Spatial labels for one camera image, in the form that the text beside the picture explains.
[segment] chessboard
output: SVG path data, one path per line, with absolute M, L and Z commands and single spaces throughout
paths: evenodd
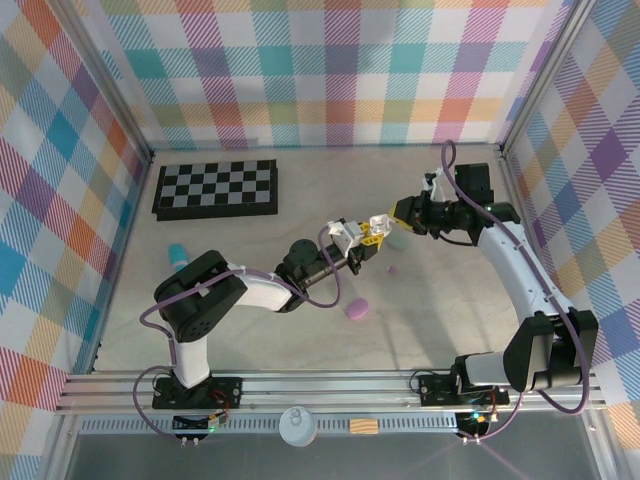
M 158 221 L 278 213 L 275 160 L 160 168 L 152 213 Z

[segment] metal rail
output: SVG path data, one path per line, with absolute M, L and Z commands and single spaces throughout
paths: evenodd
M 409 388 L 414 371 L 345 371 L 345 372 L 216 372 L 217 376 L 243 378 L 242 402 L 234 414 L 281 413 L 299 405 L 315 413 L 393 413 L 393 412 L 465 412 L 472 405 L 456 407 L 422 407 L 418 395 Z M 69 377 L 58 403 L 60 414 L 127 414 L 135 413 L 131 392 L 139 372 L 95 373 Z M 143 408 L 153 412 L 151 378 L 139 386 Z M 577 404 L 581 386 L 548 391 L 563 404 Z M 518 393 L 510 391 L 511 405 Z M 591 375 L 591 407 L 605 408 L 604 398 L 595 375 Z M 512 406 L 499 407 L 508 411 Z M 523 411 L 546 411 L 551 407 L 536 392 L 525 394 Z M 156 413 L 207 413 L 204 410 L 163 410 Z
M 281 414 L 252 413 L 250 415 L 231 415 L 230 420 L 216 428 L 216 435 L 239 433 L 278 434 Z M 375 418 L 378 420 L 377 434 L 385 433 L 455 433 L 458 426 L 455 413 L 451 412 L 402 412 L 355 414 L 317 413 L 314 414 L 319 435 L 349 435 L 350 422 L 354 419 Z M 173 434 L 193 434 L 193 430 L 180 430 L 173 426 L 170 414 L 152 414 L 149 419 L 161 430 Z M 154 434 L 138 415 L 83 415 L 79 427 L 80 435 L 110 434 Z
M 547 56 L 542 68 L 533 82 L 526 100 L 524 101 L 513 125 L 505 136 L 503 146 L 505 157 L 509 158 L 513 153 L 513 148 L 520 136 L 529 128 L 529 124 L 533 119 L 544 94 L 551 83 L 555 80 L 560 67 L 564 63 L 573 42 L 575 41 L 580 29 L 589 18 L 591 10 L 598 0 L 576 0 L 571 11 L 567 15 L 562 30 L 558 33 L 550 53 Z
M 113 110 L 127 137 L 135 146 L 136 152 L 146 163 L 151 162 L 153 152 L 135 116 L 120 92 L 116 80 L 111 75 L 109 68 L 91 40 L 91 36 L 84 28 L 82 19 L 75 7 L 68 0 L 49 0 L 49 5 L 65 32 L 69 35 L 71 43 L 80 53 L 87 70 Z

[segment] plaid wall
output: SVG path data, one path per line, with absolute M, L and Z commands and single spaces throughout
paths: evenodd
M 87 360 L 143 165 L 44 0 L 0 3 L 0 479 Z
M 74 0 L 173 149 L 493 142 L 571 2 Z
M 595 369 L 640 472 L 640 1 L 598 2 L 513 167 L 545 267 L 600 319 Z
M 540 50 L 538 50 L 535 60 L 531 64 L 531 67 L 529 67 L 527 76 L 525 77 L 524 81 L 520 86 L 520 89 L 518 90 L 518 95 L 516 96 L 513 104 L 511 105 L 511 108 L 509 109 L 509 114 L 507 115 L 507 119 L 502 124 L 500 133 L 498 134 L 498 138 L 496 139 L 497 143 L 503 143 L 505 137 L 507 136 L 507 133 L 509 133 L 509 129 L 511 128 L 511 125 L 513 125 L 513 122 L 515 121 L 518 114 L 520 113 L 520 108 L 522 107 L 522 104 L 524 103 L 525 98 L 527 98 L 527 95 L 531 90 L 533 82 L 536 76 L 538 75 L 540 68 L 542 67 L 542 65 L 544 64 L 544 61 L 546 60 L 547 56 L 551 52 L 553 41 L 556 39 L 556 36 L 558 35 L 560 28 L 562 28 L 564 21 L 567 19 L 567 15 L 574 3 L 575 3 L 575 0 L 563 0 L 562 6 L 558 10 L 556 17 L 554 18 L 553 23 L 551 24 L 551 27 L 547 31 L 547 35 L 544 37 L 544 41 L 542 42 L 542 45 L 540 45 Z

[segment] purple cable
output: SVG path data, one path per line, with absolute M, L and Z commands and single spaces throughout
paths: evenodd
M 518 412 L 520 411 L 520 407 L 522 406 L 522 400 L 524 398 L 524 393 L 521 393 L 520 395 L 518 395 L 518 400 L 516 401 L 516 407 L 511 411 L 511 414 L 509 415 L 509 417 L 504 421 L 504 423 L 502 425 L 500 425 L 496 430 L 494 430 L 491 433 L 487 433 L 486 435 L 483 435 L 481 437 L 478 437 L 481 440 L 485 440 L 487 438 L 491 438 L 496 436 L 497 434 L 499 434 L 500 432 L 502 432 L 505 428 L 507 428 L 509 426 L 509 424 L 511 422 L 513 422 L 513 419 L 516 418 L 516 415 L 518 414 Z M 467 438 L 471 438 L 473 440 L 476 439 L 476 437 L 474 437 L 473 435 L 465 432 L 464 430 L 458 430 L 458 433 L 460 433 L 461 435 L 464 435 Z
M 163 432 L 162 430 L 160 430 L 158 427 L 156 427 L 153 422 L 149 419 L 149 417 L 147 417 L 145 415 L 145 413 L 142 411 L 142 406 L 140 405 L 140 402 L 138 401 L 138 386 L 140 385 L 140 382 L 142 381 L 142 379 L 148 375 L 151 372 L 155 372 L 155 371 L 171 371 L 173 368 L 175 368 L 177 366 L 177 357 L 176 357 L 176 347 L 173 344 L 173 334 L 165 327 L 163 327 L 162 325 L 158 325 L 156 323 L 152 323 L 147 321 L 147 317 L 149 315 L 151 315 L 154 312 L 157 312 L 158 310 L 165 308 L 173 303 L 179 302 L 180 300 L 182 300 L 183 298 L 187 298 L 195 293 L 198 293 L 200 290 L 204 290 L 212 285 L 215 285 L 216 283 L 218 283 L 221 280 L 224 280 L 227 277 L 230 277 L 232 275 L 243 275 L 243 274 L 249 274 L 249 275 L 255 275 L 257 277 L 261 277 L 264 278 L 266 280 L 272 281 L 274 283 L 277 283 L 278 285 L 288 289 L 291 293 L 299 296 L 300 298 L 302 298 L 305 302 L 310 303 L 311 305 L 314 305 L 316 307 L 319 308 L 332 308 L 335 307 L 338 302 L 340 302 L 340 296 L 341 296 L 341 291 L 342 291 L 342 280 L 340 279 L 340 275 L 338 274 L 338 269 L 336 268 L 335 263 L 333 262 L 333 260 L 331 259 L 331 255 L 329 255 L 329 252 L 327 251 L 327 248 L 324 246 L 324 243 L 322 243 L 322 236 L 329 231 L 329 227 L 325 226 L 322 230 L 320 230 L 320 233 L 318 234 L 318 244 L 320 245 L 320 250 L 322 251 L 322 254 L 324 255 L 325 259 L 327 260 L 327 263 L 329 264 L 329 267 L 331 268 L 331 272 L 333 273 L 333 275 L 336 278 L 336 287 L 338 290 L 338 293 L 336 294 L 336 299 L 331 302 L 331 303 L 319 303 L 316 302 L 315 300 L 312 300 L 311 298 L 309 298 L 308 295 L 302 293 L 300 290 L 298 290 L 296 287 L 294 287 L 293 285 L 289 285 L 287 282 L 285 282 L 284 280 L 281 280 L 277 277 L 275 277 L 274 275 L 271 275 L 270 273 L 265 273 L 262 272 L 260 270 L 254 270 L 254 269 L 236 269 L 236 270 L 228 270 L 226 272 L 221 273 L 220 275 L 217 275 L 209 280 L 207 280 L 206 282 L 197 285 L 193 288 L 190 288 L 189 290 L 179 293 L 177 295 L 174 295 L 172 297 L 167 298 L 166 300 L 163 300 L 159 303 L 156 303 L 155 305 L 152 305 L 151 307 L 147 308 L 144 312 L 142 312 L 142 315 L 140 315 L 140 323 L 142 325 L 144 325 L 145 327 L 149 327 L 149 328 L 153 328 L 154 330 L 158 330 L 159 332 L 161 332 L 165 337 L 167 337 L 168 341 L 169 341 L 169 355 L 171 358 L 171 365 L 164 366 L 164 365 L 155 365 L 153 367 L 149 367 L 147 368 L 144 372 L 142 372 L 138 378 L 136 378 L 135 382 L 133 383 L 133 392 L 132 392 L 132 396 L 133 396 L 133 406 L 135 407 L 136 411 L 138 412 L 138 415 L 140 415 L 140 418 L 142 418 L 142 420 L 144 421 L 144 423 L 147 424 L 147 426 L 153 430 L 154 432 L 156 432 L 158 435 L 167 438 L 171 441 L 174 442 L 178 442 L 178 443 L 182 443 L 182 441 L 180 439 L 178 439 L 177 437 L 175 437 L 174 435 L 171 435 L 170 433 L 167 432 Z
M 547 282 L 542 276 L 542 273 L 540 272 L 540 270 L 538 270 L 538 267 L 533 261 L 533 259 L 531 258 L 531 256 L 529 255 L 529 252 L 527 252 L 527 250 L 523 248 L 523 245 L 522 243 L 520 243 L 520 240 L 518 240 L 518 237 L 516 237 L 513 234 L 513 232 L 509 230 L 507 226 L 504 223 L 502 223 L 495 215 L 493 215 L 487 209 L 478 205 L 471 198 L 469 198 L 469 196 L 466 193 L 464 193 L 462 189 L 456 184 L 456 181 L 454 180 L 447 166 L 447 145 L 451 145 L 453 150 L 453 158 L 449 163 L 449 165 L 453 165 L 453 160 L 455 160 L 455 154 L 456 154 L 456 147 L 453 141 L 447 140 L 446 142 L 444 142 L 444 144 L 442 145 L 442 150 L 440 151 L 440 160 L 442 162 L 442 168 L 444 170 L 444 174 L 447 176 L 447 180 L 449 180 L 449 183 L 451 183 L 451 186 L 455 189 L 456 193 L 460 198 L 462 198 L 467 204 L 471 205 L 471 207 L 473 207 L 474 210 L 478 212 L 480 215 L 491 220 L 494 223 L 494 225 L 497 225 L 505 233 L 505 235 L 507 235 L 507 237 L 509 237 L 509 239 L 513 242 L 514 248 L 517 248 L 518 250 L 520 250 L 520 253 L 524 257 L 527 264 L 529 265 L 529 268 L 531 268 L 531 271 L 533 272 L 534 276 L 536 277 L 536 280 L 542 287 L 542 290 L 544 291 L 545 295 L 547 295 L 547 297 L 549 298 L 551 305 L 553 306 L 553 308 L 556 309 L 556 311 L 560 315 L 560 318 L 562 319 L 562 323 L 564 323 L 565 327 L 567 327 L 567 330 L 569 331 L 571 340 L 573 341 L 573 344 L 576 347 L 576 353 L 578 354 L 578 359 L 580 360 L 580 371 L 582 374 L 582 398 L 580 399 L 580 403 L 578 404 L 577 407 L 571 409 L 571 408 L 567 408 L 560 405 L 558 402 L 553 400 L 546 392 L 538 391 L 538 393 L 547 402 L 549 402 L 556 409 L 560 410 L 562 413 L 566 413 L 569 415 L 578 415 L 582 413 L 582 411 L 585 409 L 587 405 L 587 402 L 589 401 L 589 368 L 587 367 L 587 364 L 589 362 L 587 361 L 587 355 L 584 352 L 584 348 L 582 348 L 582 343 L 580 342 L 580 338 L 578 337 L 578 332 L 576 332 L 576 329 L 571 324 L 571 320 L 569 320 L 569 317 L 563 311 L 560 303 L 553 296 L 551 289 L 549 288 L 549 285 L 547 285 Z M 496 430 L 494 433 L 486 435 L 484 438 L 492 437 L 496 433 L 502 431 L 504 426 L 505 425 L 503 425 L 501 428 Z

